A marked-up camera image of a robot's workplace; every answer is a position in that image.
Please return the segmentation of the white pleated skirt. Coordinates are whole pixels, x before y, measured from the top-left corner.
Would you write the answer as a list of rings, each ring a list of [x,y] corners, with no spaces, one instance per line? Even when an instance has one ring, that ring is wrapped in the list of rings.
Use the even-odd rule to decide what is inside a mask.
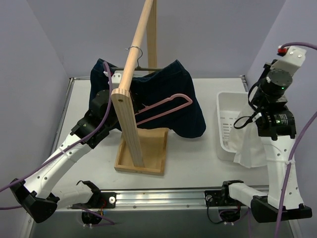
[[[228,139],[228,148],[235,151],[233,162],[248,169],[266,166],[264,146],[256,123],[246,123],[253,113],[254,110],[246,103]]]

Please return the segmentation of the dark hanger with metal hook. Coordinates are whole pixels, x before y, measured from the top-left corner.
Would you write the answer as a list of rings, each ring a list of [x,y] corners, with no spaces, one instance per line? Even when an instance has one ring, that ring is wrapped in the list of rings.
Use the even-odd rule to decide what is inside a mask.
[[[140,47],[135,46],[135,45],[132,45],[132,46],[126,48],[126,50],[129,51],[131,48],[136,48],[141,53],[140,56],[137,58],[137,61],[136,61],[137,65],[135,66],[134,71],[148,71],[148,72],[150,72],[150,71],[163,70],[163,68],[158,68],[158,67],[142,67],[142,66],[140,66],[139,59],[143,56],[143,51]],[[125,67],[116,67],[116,66],[109,66],[109,67],[110,67],[110,69],[113,69],[114,71],[117,71],[117,70],[123,71],[125,69]]]

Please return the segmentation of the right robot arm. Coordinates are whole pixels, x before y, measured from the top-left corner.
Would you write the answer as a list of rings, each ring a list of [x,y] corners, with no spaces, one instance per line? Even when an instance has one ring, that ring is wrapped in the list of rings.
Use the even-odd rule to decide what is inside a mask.
[[[217,95],[218,157],[246,168],[265,166],[269,181],[268,193],[240,180],[225,181],[220,199],[227,205],[248,206],[259,223],[306,219],[313,214],[304,204],[297,183],[294,150],[299,136],[284,95],[291,83],[290,73],[271,69],[254,85],[254,95]]]

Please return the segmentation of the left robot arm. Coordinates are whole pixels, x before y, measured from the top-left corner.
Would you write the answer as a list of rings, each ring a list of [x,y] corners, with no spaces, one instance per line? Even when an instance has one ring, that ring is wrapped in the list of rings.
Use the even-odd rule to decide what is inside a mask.
[[[59,208],[90,209],[102,204],[101,190],[89,180],[80,180],[70,188],[56,189],[55,186],[117,123],[110,91],[99,91],[84,117],[55,152],[25,178],[16,178],[10,183],[14,197],[36,223],[46,221]]]

